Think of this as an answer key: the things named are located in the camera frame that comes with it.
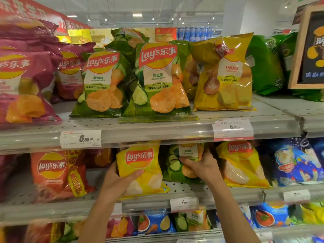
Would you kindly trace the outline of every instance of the hand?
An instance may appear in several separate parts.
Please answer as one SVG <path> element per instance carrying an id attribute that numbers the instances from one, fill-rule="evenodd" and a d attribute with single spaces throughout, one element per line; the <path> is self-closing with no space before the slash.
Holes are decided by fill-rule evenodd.
<path id="1" fill-rule="evenodd" d="M 223 180 L 217 160 L 214 159 L 209 148 L 205 150 L 202 159 L 198 162 L 194 162 L 188 159 L 188 157 L 180 157 L 180 161 L 193 169 L 200 179 L 204 180 L 206 183 L 211 183 L 218 179 Z"/>
<path id="2" fill-rule="evenodd" d="M 144 173 L 144 170 L 137 170 L 126 177 L 120 177 L 116 173 L 116 166 L 117 162 L 115 161 L 107 171 L 97 201 L 115 204 L 130 183 Z"/>

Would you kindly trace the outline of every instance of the wooden sign frame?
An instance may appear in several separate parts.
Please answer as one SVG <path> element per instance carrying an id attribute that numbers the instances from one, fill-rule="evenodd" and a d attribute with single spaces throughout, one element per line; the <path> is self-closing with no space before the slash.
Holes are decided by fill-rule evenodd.
<path id="1" fill-rule="evenodd" d="M 324 11 L 324 5 L 311 5 L 308 6 L 304 12 L 303 19 L 300 23 L 296 49 L 293 58 L 293 67 L 289 78 L 289 89 L 324 89 L 323 84 L 300 84 L 298 79 L 300 76 L 300 70 L 302 69 L 302 60 L 304 57 L 304 49 L 306 43 L 306 37 L 308 33 L 309 22 L 312 12 Z"/>

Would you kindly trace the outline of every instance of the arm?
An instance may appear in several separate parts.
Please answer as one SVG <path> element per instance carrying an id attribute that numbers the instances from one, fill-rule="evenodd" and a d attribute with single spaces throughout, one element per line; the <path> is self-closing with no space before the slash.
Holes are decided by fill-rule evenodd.
<path id="1" fill-rule="evenodd" d="M 206 182 L 212 192 L 225 241 L 231 243 L 260 243 L 259 238 L 241 212 L 229 187 L 223 180 L 217 161 L 213 158 L 209 149 L 205 150 L 201 161 L 193 162 L 186 157 L 180 157 L 180 161 L 191 167 Z"/>
<path id="2" fill-rule="evenodd" d="M 107 171 L 99 196 L 92 206 L 77 243 L 104 243 L 107 224 L 117 200 L 123 195 L 129 184 L 140 177 L 144 171 L 138 170 L 127 177 L 116 174 L 116 162 Z"/>

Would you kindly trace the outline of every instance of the ceiling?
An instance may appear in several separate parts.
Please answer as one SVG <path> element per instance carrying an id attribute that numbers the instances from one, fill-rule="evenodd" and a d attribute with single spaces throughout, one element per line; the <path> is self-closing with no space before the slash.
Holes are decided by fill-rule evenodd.
<path id="1" fill-rule="evenodd" d="M 34 1 L 65 15 L 77 15 L 75 19 L 94 28 L 113 28 L 114 26 L 156 27 L 157 24 L 159 27 L 209 25 L 221 28 L 226 2 L 226 0 Z M 282 0 L 278 15 L 278 28 L 290 28 L 297 7 L 313 1 L 317 0 L 304 0 L 302 2 Z M 143 16 L 133 17 L 133 13 L 142 13 Z"/>

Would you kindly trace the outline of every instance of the shelf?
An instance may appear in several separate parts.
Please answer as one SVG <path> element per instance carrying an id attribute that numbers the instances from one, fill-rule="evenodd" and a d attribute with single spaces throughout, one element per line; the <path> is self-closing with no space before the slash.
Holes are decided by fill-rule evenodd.
<path id="1" fill-rule="evenodd" d="M 273 227 L 265 229 L 256 229 L 255 232 L 261 241 L 273 239 L 292 239 L 296 237 L 307 237 L 316 234 L 321 234 L 324 231 L 324 225 L 293 225 L 288 227 Z M 198 232 L 182 232 L 169 234 L 155 234 L 155 235 L 137 235 L 124 238 L 107 239 L 106 243 L 113 242 L 138 242 L 138 243 L 225 243 L 224 235 L 221 229 L 212 229 L 209 231 Z"/>
<path id="2" fill-rule="evenodd" d="M 31 220 L 40 219 L 48 222 L 85 219 L 97 199 L 104 175 L 105 170 L 102 169 L 87 171 L 89 184 L 96 186 L 97 189 L 95 192 L 84 197 L 68 199 L 63 202 L 33 204 L 35 200 L 35 186 L 30 172 L 22 171 L 17 173 L 6 185 L 8 195 L 6 200 L 0 204 L 0 224 L 1 226 L 23 225 Z M 165 183 L 170 188 L 168 193 L 122 200 L 123 215 L 139 215 L 144 210 L 170 209 L 170 199 L 194 196 L 198 197 L 200 206 L 205 206 L 206 209 L 215 209 L 213 196 L 206 185 Z M 282 201 L 282 192 L 300 189 L 309 189 L 311 200 L 324 199 L 324 184 L 297 185 L 268 190 L 259 188 L 231 188 L 231 192 L 238 203 L 256 205 L 262 201 Z"/>
<path id="3" fill-rule="evenodd" d="M 268 97 L 254 95 L 253 98 L 295 116 L 301 121 L 303 130 L 307 132 L 306 137 L 324 136 L 324 102 L 313 102 L 286 95 Z"/>
<path id="4" fill-rule="evenodd" d="M 247 117 L 255 139 L 298 137 L 298 121 L 281 110 L 259 100 L 252 104 L 257 111 L 198 111 L 197 121 L 119 123 L 120 118 L 68 118 L 75 102 L 54 105 L 62 117 L 60 124 L 25 125 L 0 131 L 0 154 L 59 150 L 60 134 L 67 130 L 102 130 L 103 148 L 124 147 L 137 142 L 161 140 L 161 144 L 213 142 L 212 123 L 219 118 Z"/>

